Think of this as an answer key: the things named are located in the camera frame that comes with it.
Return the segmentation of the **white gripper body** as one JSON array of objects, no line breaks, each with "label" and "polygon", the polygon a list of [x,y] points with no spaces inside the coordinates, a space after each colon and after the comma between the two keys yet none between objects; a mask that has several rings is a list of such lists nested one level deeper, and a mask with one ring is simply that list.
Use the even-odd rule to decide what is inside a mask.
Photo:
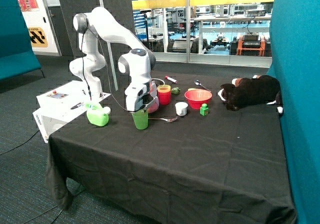
[{"label": "white gripper body", "polygon": [[124,93],[126,95],[126,109],[129,112],[147,109],[153,104],[153,97],[150,95],[150,82],[131,82]]}]

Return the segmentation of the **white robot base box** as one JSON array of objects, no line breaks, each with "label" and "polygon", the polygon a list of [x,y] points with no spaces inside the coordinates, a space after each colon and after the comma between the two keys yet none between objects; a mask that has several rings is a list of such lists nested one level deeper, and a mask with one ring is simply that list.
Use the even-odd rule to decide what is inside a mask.
[{"label": "white robot base box", "polygon": [[[33,112],[33,117],[46,144],[52,133],[85,113],[85,103],[90,101],[85,86],[77,80],[38,95],[36,99],[39,109]],[[78,103],[84,105],[71,110]]]}]

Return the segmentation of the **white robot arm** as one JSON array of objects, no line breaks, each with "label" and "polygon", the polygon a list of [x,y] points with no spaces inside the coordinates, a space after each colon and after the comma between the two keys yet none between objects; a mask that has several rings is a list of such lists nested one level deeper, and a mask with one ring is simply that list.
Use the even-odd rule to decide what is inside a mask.
[{"label": "white robot arm", "polygon": [[151,78],[151,70],[156,64],[153,52],[129,29],[119,24],[104,7],[76,14],[73,26],[78,32],[79,48],[85,56],[71,61],[69,69],[82,80],[89,97],[96,101],[103,95],[100,79],[92,74],[107,64],[104,56],[98,51],[98,39],[101,38],[106,42],[124,44],[131,48],[118,59],[119,71],[131,78],[124,92],[126,109],[129,112],[136,112],[150,108],[157,96]]}]

